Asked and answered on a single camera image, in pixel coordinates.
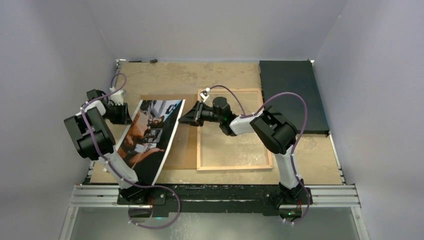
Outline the brown backing board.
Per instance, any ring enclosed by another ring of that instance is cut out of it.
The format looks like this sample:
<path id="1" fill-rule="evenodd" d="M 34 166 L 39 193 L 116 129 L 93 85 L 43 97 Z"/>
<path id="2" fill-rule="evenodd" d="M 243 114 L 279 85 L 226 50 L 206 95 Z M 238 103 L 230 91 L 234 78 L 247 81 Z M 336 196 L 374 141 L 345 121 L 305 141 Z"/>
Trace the brown backing board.
<path id="1" fill-rule="evenodd" d="M 196 94 L 151 94 L 141 95 L 142 100 L 185 100 L 182 114 L 186 114 L 197 101 Z M 179 124 L 169 154 L 164 163 L 165 170 L 195 170 L 197 168 L 197 129 Z"/>

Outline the printed photo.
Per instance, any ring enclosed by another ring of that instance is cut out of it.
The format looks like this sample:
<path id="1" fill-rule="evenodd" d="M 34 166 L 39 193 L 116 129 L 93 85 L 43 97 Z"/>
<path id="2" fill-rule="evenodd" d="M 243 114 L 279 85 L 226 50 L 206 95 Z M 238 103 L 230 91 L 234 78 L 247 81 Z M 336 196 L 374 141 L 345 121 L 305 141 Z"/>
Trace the printed photo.
<path id="1" fill-rule="evenodd" d="M 156 183 L 171 150 L 184 105 L 184 99 L 142 99 L 138 103 L 117 152 L 134 171 L 139 185 Z"/>

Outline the picture frame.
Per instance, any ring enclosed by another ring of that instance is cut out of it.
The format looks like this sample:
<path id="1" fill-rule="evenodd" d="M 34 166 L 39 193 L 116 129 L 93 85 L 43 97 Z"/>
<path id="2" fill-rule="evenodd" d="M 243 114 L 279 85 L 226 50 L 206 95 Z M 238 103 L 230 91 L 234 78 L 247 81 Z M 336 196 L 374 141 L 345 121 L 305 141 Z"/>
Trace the picture frame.
<path id="1" fill-rule="evenodd" d="M 260 88 L 232 89 L 242 103 L 246 114 L 254 113 L 262 104 Z M 212 107 L 212 100 L 225 97 L 233 113 L 241 115 L 240 106 L 225 89 L 214 88 L 204 102 Z M 268 171 L 272 170 L 274 154 L 262 144 L 255 133 L 226 136 L 218 123 L 204 122 L 197 128 L 197 165 L 198 171 Z"/>

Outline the clear acrylic sheet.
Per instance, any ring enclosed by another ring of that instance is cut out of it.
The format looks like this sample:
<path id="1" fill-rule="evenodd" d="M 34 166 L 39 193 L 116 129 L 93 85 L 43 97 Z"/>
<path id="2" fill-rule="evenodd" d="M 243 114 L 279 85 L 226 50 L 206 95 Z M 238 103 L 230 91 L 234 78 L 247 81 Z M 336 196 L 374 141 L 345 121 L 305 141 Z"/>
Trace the clear acrylic sheet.
<path id="1" fill-rule="evenodd" d="M 166 160 L 168 170 L 197 168 L 197 128 L 179 123 Z"/>

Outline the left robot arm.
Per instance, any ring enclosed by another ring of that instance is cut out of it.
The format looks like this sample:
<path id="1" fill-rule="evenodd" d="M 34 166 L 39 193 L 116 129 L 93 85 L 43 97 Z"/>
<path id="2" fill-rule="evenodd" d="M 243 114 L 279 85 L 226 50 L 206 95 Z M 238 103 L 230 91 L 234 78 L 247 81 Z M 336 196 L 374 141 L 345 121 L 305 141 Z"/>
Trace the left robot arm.
<path id="1" fill-rule="evenodd" d="M 138 176 L 118 154 L 116 140 L 106 120 L 112 124 L 129 125 L 132 119 L 123 98 L 113 101 L 115 94 L 93 89 L 86 93 L 78 113 L 64 120 L 64 125 L 78 154 L 103 166 L 119 185 L 120 196 L 138 205 L 146 203 L 149 191 L 141 186 Z"/>

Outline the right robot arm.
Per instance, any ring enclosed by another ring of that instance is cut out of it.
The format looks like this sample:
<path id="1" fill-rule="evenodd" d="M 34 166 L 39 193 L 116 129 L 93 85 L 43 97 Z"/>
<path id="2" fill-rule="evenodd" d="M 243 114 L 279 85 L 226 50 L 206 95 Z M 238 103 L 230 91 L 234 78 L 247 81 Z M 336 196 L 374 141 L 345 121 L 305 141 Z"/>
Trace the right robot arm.
<path id="1" fill-rule="evenodd" d="M 304 182 L 297 170 L 294 156 L 298 130 L 275 107 L 265 107 L 251 116 L 236 115 L 227 99 L 220 96 L 213 99 L 212 106 L 197 101 L 178 121 L 194 127 L 201 127 L 205 122 L 218 123 L 221 131 L 231 137 L 255 133 L 266 149 L 275 156 L 282 200 L 292 204 L 300 198 Z"/>

